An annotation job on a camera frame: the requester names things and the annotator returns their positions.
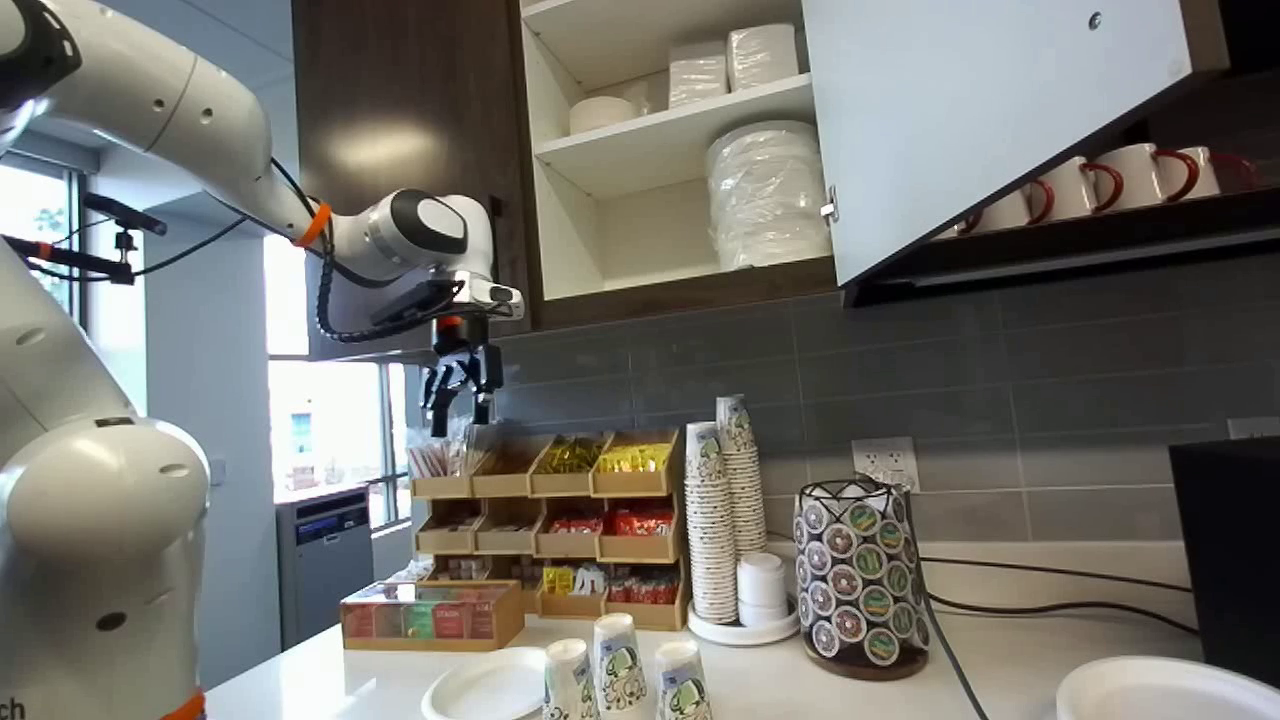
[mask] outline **white plate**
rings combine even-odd
[[[736,647],[780,644],[780,639],[800,631],[800,615],[785,615],[775,624],[743,630],[743,624],[714,624],[714,622],[701,622],[698,612],[687,612],[687,631],[707,639],[707,644],[736,644]]]
[[[517,720],[545,709],[545,665],[541,647],[501,647],[471,670],[441,676],[425,691],[428,720]]]
[[[1062,720],[1277,720],[1280,691],[1192,660],[1107,656],[1058,688]]]

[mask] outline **white countertop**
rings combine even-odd
[[[1071,567],[1107,567],[1121,574],[1115,551],[1093,550],[1085,556],[1054,551]],[[1142,550],[1138,556],[1150,574],[1177,574],[1177,556],[1170,550]],[[1121,594],[1090,582],[1058,582],[1058,576],[994,576],[994,574],[962,574],[940,567],[927,574],[938,594],[951,594],[962,600],[984,603],[1015,603],[1015,600],[1078,600],[1078,596],[1107,596],[1138,600],[1144,609],[1187,622],[1187,596],[1162,594]],[[1114,612],[1078,612],[1078,615],[958,615],[940,612],[951,647],[962,654],[975,691],[987,705],[994,720],[1054,720],[1058,684],[1099,656],[1197,656],[1201,647],[1187,636],[1150,624],[1138,615]],[[530,615],[523,636],[517,644],[541,647],[559,636],[587,636],[583,622],[536,622]],[[658,644],[677,631],[641,631],[641,660],[651,660]],[[877,716],[877,720],[966,720],[973,716],[958,673],[940,644],[927,654],[927,670],[909,681],[846,681],[820,673],[800,639],[768,644],[768,647],[703,647],[703,673],[714,688],[714,709],[721,720],[823,720],[823,716]],[[462,665],[475,665],[482,654],[345,654],[340,631],[329,630],[310,644],[220,684],[208,691],[213,720],[412,720],[420,716],[420,695],[446,673]]]

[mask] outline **gray backsplash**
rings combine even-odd
[[[913,435],[927,541],[1174,541],[1165,443],[1280,415],[1280,257],[842,307],[836,291],[503,339],[501,415],[641,428],[743,394],[768,525]]]

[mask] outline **coffee machine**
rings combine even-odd
[[[1280,441],[1170,448],[1203,660],[1280,688]]]

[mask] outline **cabinet door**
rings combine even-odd
[[[842,285],[1225,64],[1217,0],[803,0],[803,27]]]
[[[392,187],[463,191],[495,212],[494,277],[541,291],[517,0],[297,0],[306,184],[335,212]],[[370,328],[382,291],[335,277],[332,328]],[[312,358],[425,351],[428,332]]]

